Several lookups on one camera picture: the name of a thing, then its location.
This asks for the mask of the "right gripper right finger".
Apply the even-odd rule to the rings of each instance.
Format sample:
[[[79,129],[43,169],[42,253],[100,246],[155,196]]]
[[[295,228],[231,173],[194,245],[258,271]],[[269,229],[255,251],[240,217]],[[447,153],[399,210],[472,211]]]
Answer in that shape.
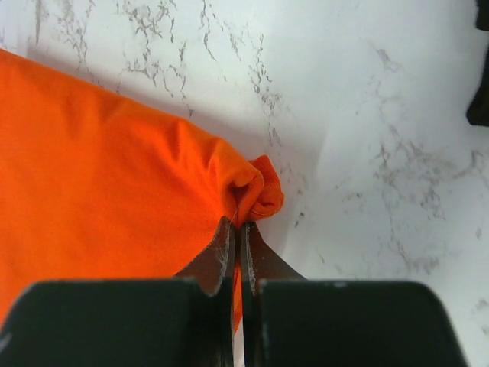
[[[263,240],[255,222],[242,226],[240,245],[243,291],[249,291],[252,296],[257,295],[262,280],[306,280]]]

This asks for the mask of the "orange t shirt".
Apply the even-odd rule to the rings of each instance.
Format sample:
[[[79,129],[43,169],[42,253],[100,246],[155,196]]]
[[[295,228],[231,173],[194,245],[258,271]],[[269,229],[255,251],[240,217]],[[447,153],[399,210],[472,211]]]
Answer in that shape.
[[[2,51],[2,316],[37,281],[175,275],[283,201],[267,156]]]

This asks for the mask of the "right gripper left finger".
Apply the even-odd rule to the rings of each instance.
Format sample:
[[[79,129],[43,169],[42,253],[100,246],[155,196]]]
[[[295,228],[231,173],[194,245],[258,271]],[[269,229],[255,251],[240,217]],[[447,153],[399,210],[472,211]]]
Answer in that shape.
[[[235,227],[223,216],[210,243],[175,278],[197,282],[202,291],[215,296],[225,279],[233,283],[235,268]]]

